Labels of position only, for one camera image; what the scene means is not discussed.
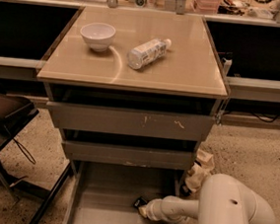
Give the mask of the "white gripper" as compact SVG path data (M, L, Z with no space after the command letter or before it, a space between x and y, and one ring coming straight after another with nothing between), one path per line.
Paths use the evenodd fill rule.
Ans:
M150 220L161 221L164 219L161 199L155 198L150 200L146 206L139 207L138 212L140 215Z

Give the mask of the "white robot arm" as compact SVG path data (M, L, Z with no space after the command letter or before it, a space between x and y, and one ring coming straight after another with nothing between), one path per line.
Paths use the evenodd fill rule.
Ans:
M183 218L196 218L197 224L275 224L275 213L264 198L230 175L208 178L199 198L187 200L165 196L142 205L146 219L178 224Z

